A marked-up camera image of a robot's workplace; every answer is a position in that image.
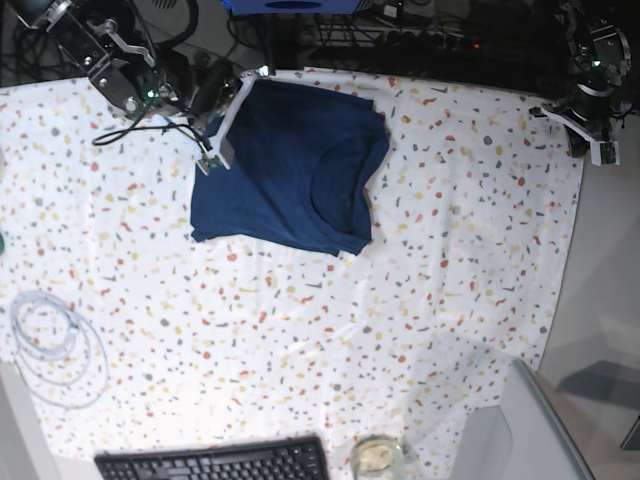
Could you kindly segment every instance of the black equipment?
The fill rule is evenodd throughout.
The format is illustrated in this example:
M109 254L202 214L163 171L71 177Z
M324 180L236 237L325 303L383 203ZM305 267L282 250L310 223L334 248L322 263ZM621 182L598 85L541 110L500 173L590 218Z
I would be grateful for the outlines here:
M230 62L221 59L197 71L174 50L198 24L197 1L186 3L185 30L154 44L133 0L9 0L27 26L46 28L116 112L132 120L152 113L195 117L203 106L210 114L221 107L217 99L237 89ZM167 8L172 2L156 4Z
M170 9L176 3L150 1L160 9ZM213 165L228 167L228 161L220 160L220 152L228 150L228 145L212 145L203 132L213 117L230 109L240 96L243 77L236 76L231 62L224 57L208 69L198 70L174 50L195 32L198 23L197 0L184 1L190 9L185 30L156 44L133 0L8 0L25 24L46 28L116 111L134 121L122 135L111 135L109 143L132 131L147 115L181 114L189 121L205 163L209 165L207 162L212 160ZM394 2L393 16L382 18ZM530 113L565 125L574 157L591 148L593 163L619 163L616 121L637 111L640 97L631 83L638 69L631 69L632 47L625 32L608 20L607 14L633 35L635 25L629 22L638 17L634 7L628 6L630 2L611 0L604 8L596 0L536 0L516 25L515 34L512 32L506 39L499 38L494 31L498 28L487 27L486 22L481 31L478 29L482 22L475 19L458 21L455 16L445 16L444 21L436 17L434 22L405 12L405 3L387 0L384 10L376 11L370 2L363 2L371 8L359 12L357 19L368 19L369 28L356 25L355 16L296 14L291 16L294 28L287 31L278 23L277 15L269 16L269 21L261 16L245 16L256 29L268 68L245 74L244 78L268 76L275 67L300 68L301 53L310 46L308 34L304 40L308 28L301 24L306 21L308 27L315 22L319 36L315 47L319 48L309 57L310 62L305 61L306 65L324 58L329 65L344 69L344 63L341 66L336 61L348 60L353 65L355 60L351 68L365 72L537 93L553 102ZM234 9L248 4L243 0L232 2ZM497 15L491 21L509 23ZM451 31L452 22L458 22L461 28ZM535 34L523 38L520 30L526 30L528 23L535 24ZM467 34L465 28L475 33ZM341 30L343 45L334 45L334 30ZM250 45L246 38L236 40ZM106 142L94 141L94 145L103 144Z
M329 480L317 437L209 450L101 455L104 480Z

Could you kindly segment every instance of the table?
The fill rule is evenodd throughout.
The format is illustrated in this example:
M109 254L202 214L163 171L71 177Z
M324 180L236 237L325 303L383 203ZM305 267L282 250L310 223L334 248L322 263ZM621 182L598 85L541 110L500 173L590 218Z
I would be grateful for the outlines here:
M542 100L313 69L280 79L373 98L387 118L392 150L367 185L374 241L357 258L196 244L192 142L92 147L122 123L85 80L0 91L0 359L15 360L9 309L27 290L71 305L106 353L89 347L95 371L71 390L30 379L71 403L107 387L81 410L35 400L54 454L313 432L346 479L356 441L385 433L409 445L409 478L446 478L511 359L538 367L582 174L564 130L528 115ZM60 335L47 318L29 322L43 345Z

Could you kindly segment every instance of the white tablecloth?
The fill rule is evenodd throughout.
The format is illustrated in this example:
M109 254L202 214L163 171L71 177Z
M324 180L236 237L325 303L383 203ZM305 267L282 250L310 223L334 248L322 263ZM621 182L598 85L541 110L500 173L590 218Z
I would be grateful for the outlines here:
M121 123L87 81L0 91L0 358L15 359L12 300L42 290L91 322L109 365L90 408L35 401L55 454L313 432L335 480L377 432L410 445L410 478L446 478L467 415L498 403L510 360L539 365L582 174L565 132L528 115L542 101L280 76L374 98L386 115L392 151L367 186L374 241L360 257L196 244L188 139L134 133L100 150L91 139ZM59 319L42 322L28 327L53 343ZM70 390L26 377L56 401L91 398L107 380L91 348L96 367Z

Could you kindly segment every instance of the folded t-shirt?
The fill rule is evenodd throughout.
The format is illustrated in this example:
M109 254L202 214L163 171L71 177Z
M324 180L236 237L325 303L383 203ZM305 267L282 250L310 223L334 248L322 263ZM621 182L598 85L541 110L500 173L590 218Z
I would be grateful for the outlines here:
M230 170L205 176L196 169L196 241L244 234L332 255L357 255L371 242L363 189L389 150L384 117L372 101L259 81L227 139L235 149Z

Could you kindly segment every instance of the keyboard key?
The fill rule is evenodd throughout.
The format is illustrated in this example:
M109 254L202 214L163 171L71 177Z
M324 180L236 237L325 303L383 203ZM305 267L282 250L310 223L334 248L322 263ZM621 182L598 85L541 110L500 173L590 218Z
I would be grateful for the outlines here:
M167 475L190 475L191 469L189 467L181 467L181 468L167 468Z
M225 455L224 457L213 457L214 464L244 462L246 460L266 460L273 457L270 450L247 452L233 455Z
M136 468L136 472L138 473L140 480L151 480L155 477L153 470L150 468Z

